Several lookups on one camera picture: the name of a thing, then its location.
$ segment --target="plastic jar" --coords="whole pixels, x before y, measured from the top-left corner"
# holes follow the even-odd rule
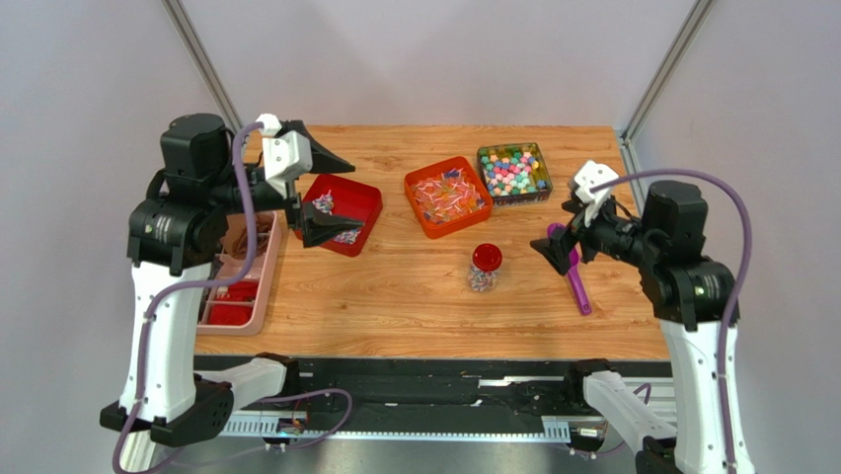
[[[474,291],[485,291],[497,286],[502,251],[494,244],[482,244],[473,251],[467,282]]]

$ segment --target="wooden table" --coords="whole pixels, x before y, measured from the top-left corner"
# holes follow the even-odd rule
[[[281,242],[263,331],[253,337],[198,336],[198,353],[290,356],[481,358],[667,358],[640,277],[600,256],[580,266],[593,313],[578,314],[569,284],[528,242],[556,221],[568,178],[587,159],[624,168],[609,127],[312,126],[330,150],[356,165],[345,175],[377,187],[384,207],[362,254],[348,258]],[[494,209],[476,226],[429,240],[403,191],[404,176],[484,145],[535,141],[555,190],[546,203]],[[247,156],[256,158],[259,141]],[[305,194],[314,177],[300,180]],[[621,202],[633,208],[628,186]],[[497,288],[467,285],[476,245],[503,254]]]

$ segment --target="red tray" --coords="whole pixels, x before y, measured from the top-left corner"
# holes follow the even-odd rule
[[[425,180],[426,178],[446,173],[453,168],[461,168],[463,170],[465,179],[476,187],[476,191],[479,192],[479,196],[482,197],[487,205],[476,212],[472,212],[444,224],[436,225],[428,222],[423,218],[423,211],[418,206],[418,202],[415,200],[415,193],[412,191],[412,185],[418,181]],[[423,229],[423,233],[426,234],[426,237],[430,239],[437,239],[457,230],[488,220],[488,218],[491,217],[491,209],[494,206],[494,200],[491,199],[488,189],[485,188],[485,185],[479,180],[479,176],[477,176],[476,172],[473,171],[473,167],[470,166],[470,163],[468,163],[467,159],[463,156],[456,156],[450,158],[449,160],[439,161],[438,163],[429,165],[425,168],[412,171],[412,173],[406,175],[406,178],[403,180],[403,189],[406,193],[406,198],[409,200],[409,204],[412,206],[412,210],[415,212],[415,217],[418,218],[420,228]]]
[[[380,211],[383,210],[383,195],[380,190],[372,186],[337,175],[320,175],[304,197],[304,202],[311,202],[327,191],[333,195],[333,214],[361,220],[365,225],[362,226],[353,245],[340,244],[331,240],[321,244],[321,247],[348,257],[356,257],[362,252],[362,247],[365,246],[368,236],[371,235],[371,229]],[[295,235],[298,239],[301,238],[300,232],[295,232]]]

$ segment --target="red lid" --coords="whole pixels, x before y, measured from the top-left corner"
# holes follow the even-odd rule
[[[473,265],[483,272],[493,272],[502,265],[502,251],[494,244],[482,244],[473,251]]]

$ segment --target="colorful beads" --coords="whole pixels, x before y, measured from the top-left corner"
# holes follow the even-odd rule
[[[332,190],[327,190],[325,194],[313,199],[313,206],[325,214],[333,214],[335,204],[333,203]],[[361,228],[346,230],[334,237],[333,241],[340,244],[353,245],[356,243],[356,238],[359,237],[359,232],[361,231]]]
[[[483,147],[477,157],[495,205],[538,202],[548,197],[546,190],[551,185],[547,171],[541,166],[542,158],[535,143]],[[509,196],[518,198],[498,199]]]
[[[498,275],[499,270],[484,272],[475,265],[471,265],[467,273],[467,282],[470,283],[470,289],[474,291],[485,291],[497,286]]]

